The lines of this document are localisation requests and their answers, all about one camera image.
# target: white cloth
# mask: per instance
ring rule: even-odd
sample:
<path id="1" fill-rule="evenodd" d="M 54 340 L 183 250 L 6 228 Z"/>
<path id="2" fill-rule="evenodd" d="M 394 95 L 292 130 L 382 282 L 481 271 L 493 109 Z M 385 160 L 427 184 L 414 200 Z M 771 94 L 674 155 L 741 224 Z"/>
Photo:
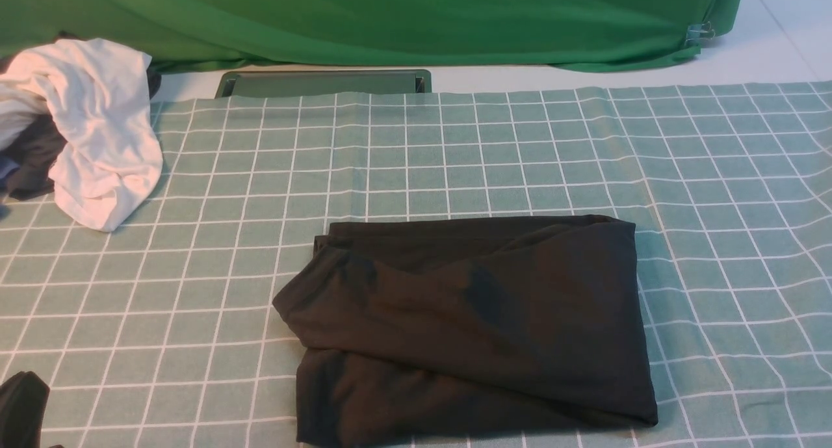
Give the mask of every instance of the white cloth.
<path id="1" fill-rule="evenodd" d="M 159 181 L 150 60 L 107 40 L 58 40 L 20 52 L 0 75 L 0 148 L 51 113 L 66 138 L 49 171 L 55 202 L 87 228 L 115 230 Z"/>

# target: dark gray cloth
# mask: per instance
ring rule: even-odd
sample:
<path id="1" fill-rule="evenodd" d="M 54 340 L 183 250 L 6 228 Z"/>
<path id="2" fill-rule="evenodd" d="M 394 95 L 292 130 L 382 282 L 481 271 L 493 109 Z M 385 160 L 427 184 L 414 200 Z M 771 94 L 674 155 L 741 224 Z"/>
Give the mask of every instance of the dark gray cloth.
<path id="1" fill-rule="evenodd" d="M 307 347 L 298 440 L 652 427 L 635 226 L 335 223 L 274 307 Z"/>
<path id="2" fill-rule="evenodd" d="M 21 371 L 0 386 L 0 446 L 39 448 L 49 386 Z"/>
<path id="3" fill-rule="evenodd" d="M 31 125 L 18 135 L 12 145 L 0 151 L 19 165 L 5 179 L 9 197 L 26 201 L 51 193 L 54 182 L 49 169 L 66 145 L 66 139 L 57 131 L 51 115 L 38 115 Z"/>

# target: green backdrop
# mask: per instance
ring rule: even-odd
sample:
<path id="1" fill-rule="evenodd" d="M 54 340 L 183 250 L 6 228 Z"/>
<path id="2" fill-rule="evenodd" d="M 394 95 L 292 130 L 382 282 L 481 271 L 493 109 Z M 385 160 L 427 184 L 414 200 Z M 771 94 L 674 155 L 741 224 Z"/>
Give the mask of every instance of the green backdrop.
<path id="1" fill-rule="evenodd" d="M 0 56 L 61 30 L 148 52 L 163 71 L 352 66 L 669 66 L 730 30 L 739 0 L 0 0 Z"/>

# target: grid pattern fabric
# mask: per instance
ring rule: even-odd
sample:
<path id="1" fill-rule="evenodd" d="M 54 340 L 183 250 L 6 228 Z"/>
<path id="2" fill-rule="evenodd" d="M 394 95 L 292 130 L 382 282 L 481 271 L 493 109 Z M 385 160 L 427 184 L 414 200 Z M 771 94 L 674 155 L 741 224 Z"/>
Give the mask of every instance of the grid pattern fabric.
<path id="1" fill-rule="evenodd" d="M 303 349 L 270 298 L 335 220 L 637 223 L 651 430 L 434 447 L 832 446 L 832 83 L 154 105 L 166 173 L 112 235 L 0 222 L 0 376 L 44 445 L 294 446 Z"/>

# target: white tile floor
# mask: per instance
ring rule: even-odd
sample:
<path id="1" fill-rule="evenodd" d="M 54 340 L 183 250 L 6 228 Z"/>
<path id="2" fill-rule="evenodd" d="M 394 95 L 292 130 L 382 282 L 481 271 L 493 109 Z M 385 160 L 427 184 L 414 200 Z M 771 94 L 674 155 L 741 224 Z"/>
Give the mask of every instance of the white tile floor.
<path id="1" fill-rule="evenodd" d="M 832 80 L 832 8 L 829 0 L 742 0 L 734 30 L 708 44 L 693 62 L 674 68 L 610 74 L 550 66 L 445 66 L 429 70 L 434 92 L 463 93 L 827 81 Z M 213 98 L 223 73 L 166 75 L 154 101 Z"/>

